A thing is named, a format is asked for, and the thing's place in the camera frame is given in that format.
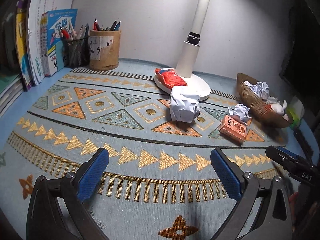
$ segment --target woven basket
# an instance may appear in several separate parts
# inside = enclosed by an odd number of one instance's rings
[[[259,98],[251,89],[244,84],[244,81],[250,84],[256,84],[258,81],[242,73],[237,75],[237,90],[244,105],[250,108],[251,112],[264,124],[274,128],[285,128],[290,123],[282,116],[272,110],[261,98]]]

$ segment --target patterned rug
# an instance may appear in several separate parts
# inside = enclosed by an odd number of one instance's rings
[[[213,148],[243,171],[268,179],[278,174],[265,148],[285,146],[286,129],[266,129],[253,119],[242,146],[221,136],[220,120],[239,98],[230,81],[209,75],[199,75],[212,88],[200,116],[189,125],[172,122],[169,95],[153,81],[156,67],[120,61],[112,71],[74,69],[34,103],[0,152],[0,176],[8,178],[0,186],[9,188],[14,212],[26,218],[39,175],[61,178],[104,147],[109,165],[84,204],[108,238],[210,239],[235,204],[210,164]]]

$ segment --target white wall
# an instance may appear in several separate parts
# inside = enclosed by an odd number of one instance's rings
[[[288,50],[293,0],[211,0],[194,70],[236,78],[243,72],[287,94],[278,76]],[[74,0],[76,27],[121,20],[120,57],[175,67],[197,0]]]

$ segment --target desk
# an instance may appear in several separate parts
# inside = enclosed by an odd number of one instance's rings
[[[277,173],[265,157],[267,146],[285,145],[303,156],[290,128],[265,130],[253,120],[242,147],[220,136],[219,120],[238,103],[232,79],[198,73],[212,88],[200,104],[201,115],[189,127],[171,123],[168,95],[152,80],[156,67],[121,60],[110,72],[65,68],[23,93],[0,119],[0,154],[6,152],[6,165],[0,166],[0,207],[22,238],[30,195],[19,179],[32,174],[34,184],[40,175],[60,178],[77,170],[98,147],[108,149],[110,162],[84,205],[110,239],[163,239],[159,232],[175,220],[197,228],[193,237],[210,239],[235,204],[210,165],[216,146],[243,171],[263,178]],[[316,140],[304,121],[300,129],[316,161]],[[253,219],[254,213],[242,233]]]

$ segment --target black mesh pen holder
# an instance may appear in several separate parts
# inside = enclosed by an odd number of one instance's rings
[[[68,66],[71,68],[87,66],[90,63],[88,37],[68,41]]]

